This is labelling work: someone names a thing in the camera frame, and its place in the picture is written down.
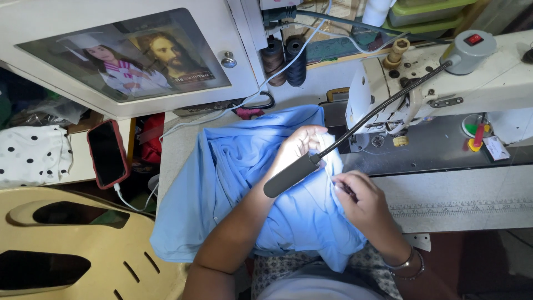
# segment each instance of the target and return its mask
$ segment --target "knob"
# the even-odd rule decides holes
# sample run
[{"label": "knob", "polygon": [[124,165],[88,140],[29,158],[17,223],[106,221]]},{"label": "knob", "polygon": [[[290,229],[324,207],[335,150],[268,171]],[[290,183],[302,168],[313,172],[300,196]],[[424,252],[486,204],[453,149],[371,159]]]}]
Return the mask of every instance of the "knob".
[{"label": "knob", "polygon": [[237,65],[237,61],[233,58],[233,53],[227,51],[224,53],[224,58],[220,61],[224,68],[231,69]]},{"label": "knob", "polygon": [[409,138],[407,136],[401,136],[397,138],[393,138],[392,142],[394,143],[395,147],[401,147],[409,145]]}]

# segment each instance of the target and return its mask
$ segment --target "polka dot fabric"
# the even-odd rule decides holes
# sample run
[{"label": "polka dot fabric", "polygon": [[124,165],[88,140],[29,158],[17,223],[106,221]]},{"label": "polka dot fabric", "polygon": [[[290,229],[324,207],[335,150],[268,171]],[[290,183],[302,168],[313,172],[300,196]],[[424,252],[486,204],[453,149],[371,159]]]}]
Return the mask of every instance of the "polka dot fabric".
[{"label": "polka dot fabric", "polygon": [[0,188],[56,183],[68,176],[72,150],[57,125],[0,131]]}]

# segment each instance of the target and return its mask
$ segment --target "bracelet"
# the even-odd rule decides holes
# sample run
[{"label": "bracelet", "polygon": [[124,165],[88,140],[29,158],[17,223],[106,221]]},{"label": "bracelet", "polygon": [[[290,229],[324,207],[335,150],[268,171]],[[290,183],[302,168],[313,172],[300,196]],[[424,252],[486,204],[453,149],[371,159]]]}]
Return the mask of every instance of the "bracelet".
[{"label": "bracelet", "polygon": [[401,279],[401,280],[415,280],[416,278],[418,278],[420,276],[420,274],[422,274],[422,272],[424,272],[424,269],[425,269],[424,259],[422,258],[422,255],[420,254],[420,252],[418,252],[418,251],[413,249],[411,251],[411,257],[409,258],[409,260],[411,260],[411,258],[413,257],[413,255],[412,255],[413,251],[415,251],[418,254],[418,257],[420,257],[421,266],[420,266],[420,270],[418,271],[418,273],[416,273],[412,277],[401,277],[401,276],[398,276],[398,275],[394,274],[392,271],[389,270],[389,272],[391,272],[392,276],[394,276],[394,277],[396,277],[398,279]]},{"label": "bracelet", "polygon": [[389,268],[389,270],[399,270],[399,269],[403,269],[407,266],[409,266],[411,264],[411,261],[413,260],[413,256],[414,256],[414,249],[413,247],[411,246],[411,254],[409,255],[409,258],[407,258],[407,261],[404,262],[403,264],[399,265],[399,266],[389,266],[387,265],[387,263],[384,262],[385,266],[387,268]]}]

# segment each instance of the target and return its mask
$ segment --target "red phone case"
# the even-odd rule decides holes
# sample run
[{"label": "red phone case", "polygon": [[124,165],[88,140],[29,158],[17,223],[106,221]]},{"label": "red phone case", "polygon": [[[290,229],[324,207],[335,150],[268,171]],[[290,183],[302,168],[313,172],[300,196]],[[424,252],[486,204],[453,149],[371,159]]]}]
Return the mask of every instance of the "red phone case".
[{"label": "red phone case", "polygon": [[120,177],[117,180],[113,181],[112,183],[110,183],[108,185],[104,185],[104,186],[102,186],[100,180],[98,179],[98,175],[96,175],[96,184],[98,184],[98,187],[101,190],[106,190],[106,189],[112,187],[115,183],[120,183],[122,180],[126,179],[130,175],[130,172],[131,172],[131,166],[128,165],[128,163],[127,163],[126,150],[124,149],[124,143],[122,142],[122,136],[120,135],[120,131],[118,130],[118,123],[115,120],[105,120],[102,123],[96,125],[95,127],[89,129],[89,131],[87,132],[87,143],[89,144],[89,153],[91,154],[91,158],[93,160],[94,173],[97,174],[96,173],[96,166],[94,165],[93,151],[91,150],[91,143],[89,142],[89,132],[91,132],[91,130],[95,129],[96,127],[98,127],[98,126],[100,126],[100,125],[102,125],[102,124],[104,124],[106,122],[111,122],[111,125],[113,125],[113,131],[115,132],[115,136],[117,137],[118,148],[120,149],[120,155],[122,157],[122,163],[124,164],[125,173],[124,173],[124,175],[122,177]]}]

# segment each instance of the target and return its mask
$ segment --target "graduation cap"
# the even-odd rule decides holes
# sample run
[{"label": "graduation cap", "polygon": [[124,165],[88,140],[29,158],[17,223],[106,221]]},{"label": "graduation cap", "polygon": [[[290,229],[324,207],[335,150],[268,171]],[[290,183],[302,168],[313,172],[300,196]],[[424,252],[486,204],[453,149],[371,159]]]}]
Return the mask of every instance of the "graduation cap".
[{"label": "graduation cap", "polygon": [[99,37],[101,37],[101,34],[103,34],[103,32],[80,33],[80,34],[62,37],[56,42],[63,45],[65,48],[67,48],[70,52],[72,52],[75,56],[77,56],[82,61],[88,61],[88,59],[85,56],[74,51],[72,49],[73,48],[72,46],[69,47],[65,45],[65,41],[70,41],[72,44],[76,46],[77,49],[92,48],[92,47],[96,47],[96,46],[103,44],[101,41],[99,41],[96,38],[96,35],[99,35]]}]

